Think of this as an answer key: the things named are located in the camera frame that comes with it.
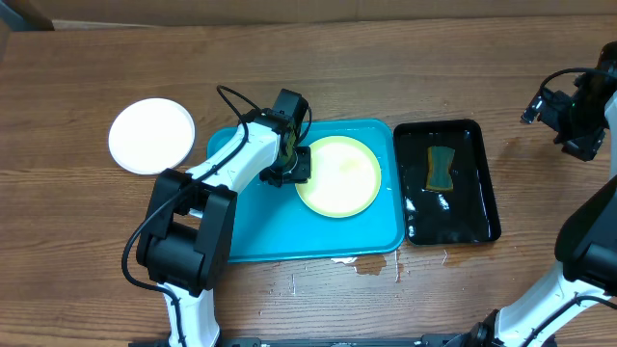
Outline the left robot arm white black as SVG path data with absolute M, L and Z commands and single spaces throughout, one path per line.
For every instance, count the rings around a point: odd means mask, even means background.
M 306 183 L 312 122 L 309 103 L 281 90 L 273 107 L 254 105 L 235 135 L 189 172 L 155 180 L 144 221 L 121 256 L 124 277 L 164 295 L 171 331 L 159 346 L 214 346 L 220 337 L 213 289 L 228 264 L 240 193 L 254 179 L 280 188 Z

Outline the green yellow sponge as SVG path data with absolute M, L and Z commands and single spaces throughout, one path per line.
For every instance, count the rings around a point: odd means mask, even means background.
M 455 156 L 451 147 L 428 147 L 428 172 L 425 189 L 433 192 L 451 192 L 453 180 L 450 169 Z

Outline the yellow plate with orange stain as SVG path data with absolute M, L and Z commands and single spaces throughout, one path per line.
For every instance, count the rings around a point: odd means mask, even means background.
M 301 201 L 329 218 L 363 212 L 377 198 L 382 171 L 377 156 L 364 143 L 347 136 L 328 136 L 309 145 L 311 177 L 298 183 Z

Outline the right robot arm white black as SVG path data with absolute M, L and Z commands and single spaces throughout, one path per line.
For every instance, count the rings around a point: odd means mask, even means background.
M 595 67 L 574 67 L 576 91 L 548 89 L 546 77 L 521 121 L 555 131 L 564 152 L 592 160 L 604 135 L 616 133 L 616 44 L 606 44 Z M 616 295 L 616 174 L 560 229 L 550 270 L 513 304 L 448 340 L 448 345 L 543 347 L 586 309 L 614 307 Z

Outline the white plate with red streak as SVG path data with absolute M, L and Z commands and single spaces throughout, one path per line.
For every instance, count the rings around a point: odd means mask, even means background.
M 139 100 L 117 115 L 109 130 L 108 148 L 123 169 L 160 174 L 187 158 L 195 138 L 190 113 L 173 100 L 155 97 Z

